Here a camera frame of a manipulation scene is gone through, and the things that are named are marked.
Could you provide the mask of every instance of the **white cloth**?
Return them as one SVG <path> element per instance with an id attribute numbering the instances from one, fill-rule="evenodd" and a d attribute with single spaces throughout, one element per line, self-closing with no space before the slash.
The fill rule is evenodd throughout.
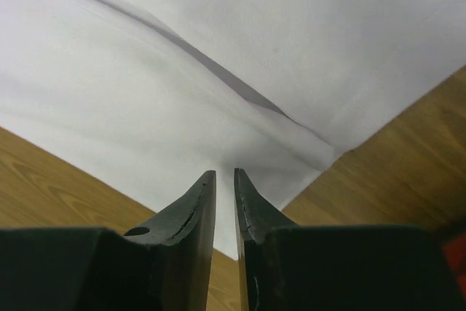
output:
<path id="1" fill-rule="evenodd" d="M 155 211 L 217 170 L 236 256 L 233 168 L 283 208 L 465 64 L 465 1 L 0 0 L 0 125 Z"/>

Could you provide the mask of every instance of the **wooden surface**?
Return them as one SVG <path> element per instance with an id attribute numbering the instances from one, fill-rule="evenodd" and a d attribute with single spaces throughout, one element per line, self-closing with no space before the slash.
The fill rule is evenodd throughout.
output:
<path id="1" fill-rule="evenodd" d="M 153 213 L 0 129 L 0 226 L 104 225 Z M 436 232 L 466 218 L 466 69 L 345 154 L 285 213 L 299 224 L 410 223 Z M 237 263 L 215 252 L 208 310 L 239 310 Z"/>

